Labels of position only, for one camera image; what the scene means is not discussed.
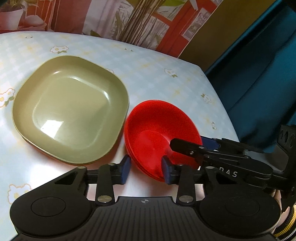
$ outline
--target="potted plant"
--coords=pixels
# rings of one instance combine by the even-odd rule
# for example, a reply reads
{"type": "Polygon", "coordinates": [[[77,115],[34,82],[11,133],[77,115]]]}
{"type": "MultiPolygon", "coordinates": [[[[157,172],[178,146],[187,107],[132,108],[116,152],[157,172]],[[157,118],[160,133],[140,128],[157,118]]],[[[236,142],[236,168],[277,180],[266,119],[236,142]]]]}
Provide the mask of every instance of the potted plant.
{"type": "Polygon", "coordinates": [[[8,0],[0,7],[0,29],[16,30],[27,5],[37,6],[37,0],[8,0]]]}

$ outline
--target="brown wall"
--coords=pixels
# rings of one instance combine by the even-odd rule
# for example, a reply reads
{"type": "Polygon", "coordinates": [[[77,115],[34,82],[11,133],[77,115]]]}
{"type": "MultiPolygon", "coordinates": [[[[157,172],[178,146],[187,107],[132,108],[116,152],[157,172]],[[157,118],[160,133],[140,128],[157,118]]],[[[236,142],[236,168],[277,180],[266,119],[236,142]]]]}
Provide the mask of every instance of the brown wall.
{"type": "Polygon", "coordinates": [[[206,71],[275,0],[224,0],[193,37],[180,59],[206,71]]]}

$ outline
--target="ribbed black surface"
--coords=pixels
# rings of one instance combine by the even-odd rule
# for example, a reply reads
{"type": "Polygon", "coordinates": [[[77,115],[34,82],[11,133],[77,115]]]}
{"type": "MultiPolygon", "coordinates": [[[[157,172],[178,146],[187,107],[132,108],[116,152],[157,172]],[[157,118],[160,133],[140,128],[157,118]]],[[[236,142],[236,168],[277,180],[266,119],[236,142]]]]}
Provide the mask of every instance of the ribbed black surface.
{"type": "MultiPolygon", "coordinates": [[[[42,239],[22,234],[13,239],[13,241],[37,240],[42,239]]],[[[44,240],[235,241],[240,239],[215,233],[199,220],[191,207],[177,206],[170,197],[120,197],[112,206],[97,208],[89,221],[80,229],[62,237],[44,240]]],[[[251,240],[274,241],[275,239],[272,235],[266,235],[251,240]]]]}

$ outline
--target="white flower pot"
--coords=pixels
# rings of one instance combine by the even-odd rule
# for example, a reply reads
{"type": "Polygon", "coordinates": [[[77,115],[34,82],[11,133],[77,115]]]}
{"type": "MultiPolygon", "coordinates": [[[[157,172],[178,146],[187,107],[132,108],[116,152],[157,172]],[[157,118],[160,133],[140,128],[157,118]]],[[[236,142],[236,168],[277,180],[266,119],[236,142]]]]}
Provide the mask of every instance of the white flower pot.
{"type": "Polygon", "coordinates": [[[24,10],[0,12],[0,29],[16,30],[24,10]]]}

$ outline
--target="plate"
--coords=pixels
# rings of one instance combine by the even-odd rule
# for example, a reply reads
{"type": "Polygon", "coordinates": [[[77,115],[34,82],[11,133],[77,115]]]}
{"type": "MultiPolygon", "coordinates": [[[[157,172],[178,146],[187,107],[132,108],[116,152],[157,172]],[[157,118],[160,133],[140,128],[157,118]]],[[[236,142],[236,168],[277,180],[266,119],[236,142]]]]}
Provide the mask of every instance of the plate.
{"type": "Polygon", "coordinates": [[[42,64],[16,94],[12,118],[22,137],[67,163],[91,163],[115,144],[129,107],[121,80],[75,56],[42,64]]]}

